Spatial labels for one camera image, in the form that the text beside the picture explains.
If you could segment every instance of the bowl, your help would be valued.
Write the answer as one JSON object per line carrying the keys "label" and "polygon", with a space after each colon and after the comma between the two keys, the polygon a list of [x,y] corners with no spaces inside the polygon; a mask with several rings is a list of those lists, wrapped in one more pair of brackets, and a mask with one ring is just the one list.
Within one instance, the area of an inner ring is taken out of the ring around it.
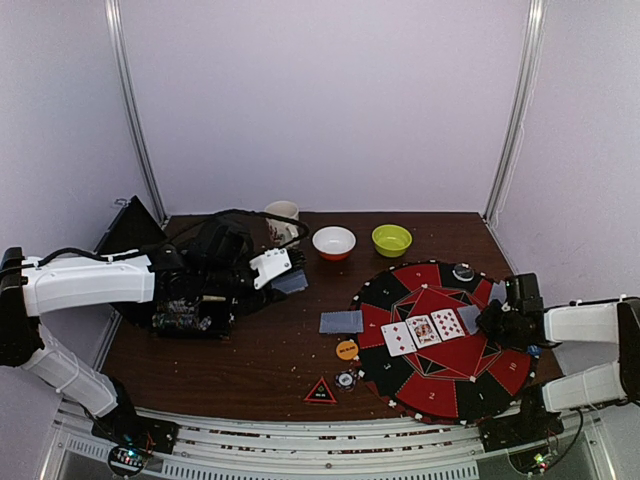
{"label": "bowl", "polygon": [[311,240],[322,258],[337,262],[349,256],[356,246],[356,236],[344,227],[324,227]]}
{"label": "bowl", "polygon": [[396,258],[405,254],[413,237],[400,225],[380,225],[371,234],[376,251],[383,257]]}

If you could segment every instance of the white wall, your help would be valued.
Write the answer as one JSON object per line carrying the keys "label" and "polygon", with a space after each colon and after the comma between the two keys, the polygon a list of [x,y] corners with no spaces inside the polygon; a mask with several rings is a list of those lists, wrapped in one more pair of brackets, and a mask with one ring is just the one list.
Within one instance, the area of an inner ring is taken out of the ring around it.
{"label": "white wall", "polygon": [[[118,197],[148,198],[133,153],[104,1],[0,0],[0,250],[93,248]],[[43,318],[92,361],[106,308]],[[0,367],[0,478],[33,479],[59,399]]]}
{"label": "white wall", "polygon": [[[545,303],[640,294],[640,3],[550,2],[540,71],[498,236]],[[567,373],[617,357],[564,345]],[[637,479],[640,410],[603,412]]]}
{"label": "white wall", "polygon": [[482,210],[528,4],[123,2],[167,210]]}

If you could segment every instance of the orange round token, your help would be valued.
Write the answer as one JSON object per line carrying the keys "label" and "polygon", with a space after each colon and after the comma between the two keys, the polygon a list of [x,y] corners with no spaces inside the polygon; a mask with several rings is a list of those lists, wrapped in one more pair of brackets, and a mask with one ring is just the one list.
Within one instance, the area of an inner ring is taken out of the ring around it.
{"label": "orange round token", "polygon": [[340,342],[336,347],[336,354],[342,360],[353,360],[358,355],[358,345],[353,340]]}

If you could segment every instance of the poker mat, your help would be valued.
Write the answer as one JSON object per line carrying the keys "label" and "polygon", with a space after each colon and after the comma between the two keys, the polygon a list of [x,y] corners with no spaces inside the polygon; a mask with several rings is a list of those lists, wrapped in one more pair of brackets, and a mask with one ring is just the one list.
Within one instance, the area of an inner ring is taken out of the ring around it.
{"label": "poker mat", "polygon": [[[390,407],[425,423],[464,425],[502,413],[535,377],[537,358],[503,350],[480,330],[471,335],[462,314],[477,314],[504,295],[504,283],[465,264],[431,260],[381,272],[351,304],[364,320],[356,337],[361,380]],[[391,357],[383,325],[445,309],[455,312],[463,336]]]}

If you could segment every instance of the lime green bowl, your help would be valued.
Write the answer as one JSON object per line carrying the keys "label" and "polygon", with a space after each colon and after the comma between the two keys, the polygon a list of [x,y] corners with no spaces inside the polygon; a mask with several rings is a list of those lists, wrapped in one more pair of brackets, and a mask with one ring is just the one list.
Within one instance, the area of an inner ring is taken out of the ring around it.
{"label": "lime green bowl", "polygon": [[399,225],[380,225],[371,234],[376,251],[383,257],[396,258],[405,254],[413,238]]}

